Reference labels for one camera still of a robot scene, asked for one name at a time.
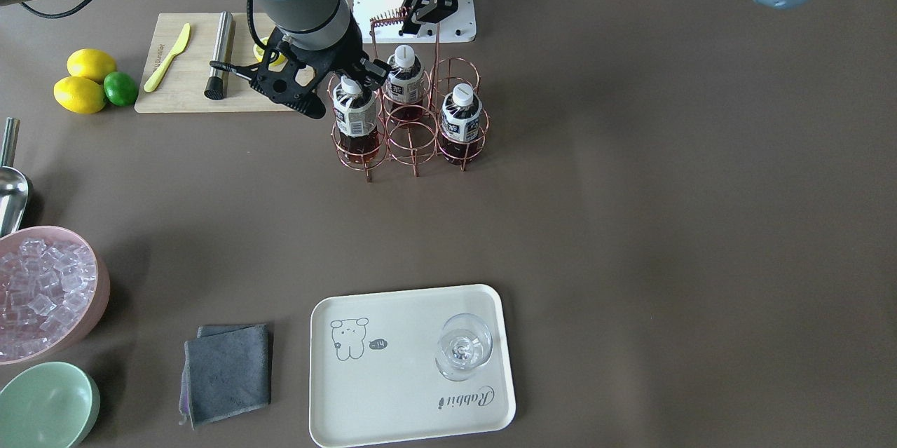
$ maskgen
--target bottle label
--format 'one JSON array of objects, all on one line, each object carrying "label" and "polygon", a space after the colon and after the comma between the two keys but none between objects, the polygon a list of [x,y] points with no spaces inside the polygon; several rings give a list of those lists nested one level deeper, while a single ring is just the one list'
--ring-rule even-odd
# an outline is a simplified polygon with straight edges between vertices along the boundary
[{"label": "bottle label", "polygon": [[411,80],[401,80],[391,74],[385,90],[387,96],[397,103],[417,103],[423,99],[423,72]]},{"label": "bottle label", "polygon": [[480,112],[470,118],[454,118],[442,112],[442,132],[454,142],[473,142],[480,137]]},{"label": "bottle label", "polygon": [[344,135],[366,136],[377,128],[377,107],[374,106],[374,100],[369,101],[365,107],[337,106],[334,113],[336,126]]}]

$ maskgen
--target lemon slice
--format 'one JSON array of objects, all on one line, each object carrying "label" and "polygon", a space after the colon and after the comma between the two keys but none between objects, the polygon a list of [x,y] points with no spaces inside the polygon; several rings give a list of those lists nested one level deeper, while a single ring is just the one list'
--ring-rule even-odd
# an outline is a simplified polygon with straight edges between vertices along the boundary
[{"label": "lemon slice", "polygon": [[[268,39],[262,38],[262,43],[267,45]],[[253,52],[253,54],[256,55],[256,61],[262,62],[262,58],[265,56],[265,50],[262,50],[261,46],[258,46],[255,43],[253,43],[252,52]],[[286,62],[286,58],[283,56],[283,54],[278,54],[278,58],[276,58],[275,61],[272,62],[272,64],[269,65],[268,67],[279,67],[279,65],[282,65],[283,62]]]}]

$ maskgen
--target iced tea bottle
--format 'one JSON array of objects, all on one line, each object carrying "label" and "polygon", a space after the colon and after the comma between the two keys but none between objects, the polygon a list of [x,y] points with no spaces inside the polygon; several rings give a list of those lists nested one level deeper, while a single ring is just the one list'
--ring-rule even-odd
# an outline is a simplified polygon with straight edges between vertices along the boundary
[{"label": "iced tea bottle", "polygon": [[348,151],[349,161],[367,163],[377,155],[377,107],[374,94],[355,80],[340,78],[333,92],[339,145]]},{"label": "iced tea bottle", "polygon": [[[420,59],[414,55],[414,49],[410,45],[399,45],[395,48],[393,55],[387,60],[390,64],[390,76],[383,84],[384,93],[391,100],[385,101],[388,114],[393,109],[403,105],[423,105],[423,67],[420,65]],[[390,118],[399,122],[413,122],[419,120],[423,115],[423,109],[419,107],[407,107],[401,109],[397,113],[390,115]]]},{"label": "iced tea bottle", "polygon": [[480,148],[480,116],[483,103],[468,83],[459,83],[442,101],[439,120],[441,134],[439,145],[446,161],[461,164],[465,158],[470,163]]}]

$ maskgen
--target ice cube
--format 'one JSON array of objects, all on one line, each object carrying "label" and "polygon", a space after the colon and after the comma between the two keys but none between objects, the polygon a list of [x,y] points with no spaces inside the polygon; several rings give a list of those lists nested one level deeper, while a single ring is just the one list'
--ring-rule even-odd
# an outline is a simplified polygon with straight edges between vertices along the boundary
[{"label": "ice cube", "polygon": [[41,293],[50,298],[55,304],[61,304],[65,291],[59,284],[51,285],[49,288],[41,290]]},{"label": "ice cube", "polygon": [[37,276],[41,273],[41,260],[33,259],[33,257],[22,260],[22,269],[31,276]]},{"label": "ice cube", "polygon": [[3,353],[4,360],[15,360],[18,358],[22,358],[22,355],[20,355],[19,345],[17,345],[16,343],[9,343],[3,346],[3,348],[0,348],[0,352]]},{"label": "ice cube", "polygon": [[93,253],[90,253],[90,248],[84,245],[78,245],[78,247],[74,249],[74,255],[78,257],[78,260],[80,260],[80,262],[93,260]]},{"label": "ice cube", "polygon": [[70,310],[70,308],[63,305],[58,310],[53,311],[53,314],[49,316],[48,320],[49,319],[55,319],[62,327],[71,327],[78,320],[78,315]]},{"label": "ice cube", "polygon": [[26,341],[22,343],[22,352],[25,355],[34,355],[39,351],[44,349],[44,344],[47,342],[45,337],[41,337],[41,339],[32,339],[31,341]]},{"label": "ice cube", "polygon": [[44,250],[44,254],[42,257],[47,257],[47,259],[58,260],[61,257],[65,256],[65,252],[58,249],[57,246],[52,245],[47,247],[47,250]]},{"label": "ice cube", "polygon": [[78,265],[78,256],[74,255],[74,252],[67,251],[63,254],[63,256],[57,259],[55,262],[55,268],[61,269],[62,267],[68,266],[77,266]]},{"label": "ice cube", "polygon": [[87,278],[96,278],[97,277],[97,263],[90,260],[89,262],[81,263],[81,276],[87,276]]},{"label": "ice cube", "polygon": [[59,326],[59,321],[52,317],[48,318],[46,321],[44,321],[44,323],[41,324],[41,330],[51,335],[48,336],[48,338],[51,340],[53,339],[52,335],[55,335],[55,333],[59,329],[61,329],[61,327]]},{"label": "ice cube", "polygon": [[19,245],[19,253],[23,257],[40,257],[47,250],[47,241],[41,238],[25,238]]},{"label": "ice cube", "polygon": [[28,303],[28,307],[32,308],[32,310],[34,310],[36,314],[41,315],[41,317],[46,317],[51,311],[55,310],[55,302],[51,301],[50,298],[44,294],[37,294],[34,300]]},{"label": "ice cube", "polygon": [[12,276],[16,271],[22,269],[22,260],[19,257],[12,256],[7,253],[0,259],[0,275]]},{"label": "ice cube", "polygon": [[70,292],[70,294],[66,294],[63,301],[63,305],[67,306],[75,313],[84,311],[84,308],[87,308],[89,303],[90,301],[88,301],[87,296],[80,294],[80,292]]},{"label": "ice cube", "polygon": [[60,241],[59,243],[59,250],[63,250],[65,253],[77,253],[80,247],[81,245],[79,245],[78,243],[72,243],[71,241]]},{"label": "ice cube", "polygon": [[13,278],[9,281],[9,291],[23,292],[23,294],[28,294],[29,298],[31,298],[38,292],[38,285],[31,280]]},{"label": "ice cube", "polygon": [[54,269],[59,271],[60,275],[62,276],[77,275],[77,273],[79,273],[81,270],[80,267],[77,267],[77,265],[74,264],[71,264],[69,266],[57,264],[54,266]]},{"label": "ice cube", "polygon": [[58,273],[52,270],[43,271],[38,275],[38,286],[41,289],[47,289],[51,286],[59,284]]},{"label": "ice cube", "polygon": [[10,292],[8,302],[10,308],[18,310],[19,308],[28,306],[31,300],[31,292]]},{"label": "ice cube", "polygon": [[7,310],[0,313],[0,323],[12,327],[19,323],[19,310]]},{"label": "ice cube", "polygon": [[41,317],[38,317],[34,311],[26,310],[24,313],[19,314],[19,325],[20,326],[38,326],[41,323]]},{"label": "ice cube", "polygon": [[66,275],[62,278],[62,288],[65,292],[84,290],[87,282],[78,275]]}]

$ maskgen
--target white bottle cap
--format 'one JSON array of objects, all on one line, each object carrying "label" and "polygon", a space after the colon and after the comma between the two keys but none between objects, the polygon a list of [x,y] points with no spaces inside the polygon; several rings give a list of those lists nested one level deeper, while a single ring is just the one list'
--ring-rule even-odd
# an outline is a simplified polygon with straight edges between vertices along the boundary
[{"label": "white bottle cap", "polygon": [[399,45],[395,48],[395,64],[403,69],[414,65],[414,49],[410,45]]},{"label": "white bottle cap", "polygon": [[459,107],[468,107],[474,102],[474,88],[468,83],[459,83],[451,91],[451,100]]},{"label": "white bottle cap", "polygon": [[339,84],[343,86],[343,92],[349,94],[349,96],[355,96],[362,93],[361,85],[347,76],[340,77]]}]

